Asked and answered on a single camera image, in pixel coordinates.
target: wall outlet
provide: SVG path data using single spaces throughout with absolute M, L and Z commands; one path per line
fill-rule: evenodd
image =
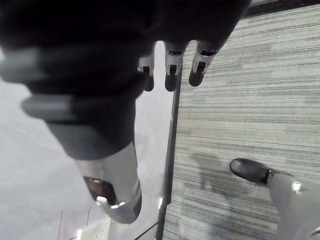
M 110 223 L 110 217 L 106 217 L 86 228 L 80 229 L 76 240 L 108 240 Z

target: gray floor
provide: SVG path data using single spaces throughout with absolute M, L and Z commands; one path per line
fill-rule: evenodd
M 259 160 L 320 183 L 320 6 L 239 22 L 200 87 L 185 54 L 164 240 L 270 240 L 268 190 L 232 175 Z

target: white floor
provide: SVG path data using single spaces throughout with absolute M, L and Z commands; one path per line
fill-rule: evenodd
M 110 240 L 133 240 L 158 220 L 173 99 L 165 90 L 164 58 L 159 42 L 155 88 L 136 102 L 141 214 L 130 225 L 113 223 Z M 0 81 L 0 239 L 70 240 L 105 214 L 43 121 L 19 108 L 28 95 L 24 86 Z

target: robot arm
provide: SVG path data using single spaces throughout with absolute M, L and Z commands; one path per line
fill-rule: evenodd
M 142 205 L 135 99 L 151 73 L 137 70 L 140 57 L 157 40 L 222 47 L 249 2 L 1 1 L 0 76 L 30 90 L 23 110 L 46 122 L 97 204 L 129 224 Z

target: red line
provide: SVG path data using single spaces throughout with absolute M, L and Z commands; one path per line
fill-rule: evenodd
M 89 208 L 88 218 L 86 219 L 86 225 L 87 225 L 87 226 L 88 226 L 88 222 L 89 222 L 90 210 L 91 210 L 91 208 Z
M 61 230 L 61 223 L 62 223 L 62 215 L 63 215 L 63 211 L 61 212 L 61 217 L 60 217 L 60 224 L 59 224 L 59 231 L 58 231 L 58 238 L 57 238 L 57 240 L 59 240 L 59 237 L 60 237 L 60 230 Z

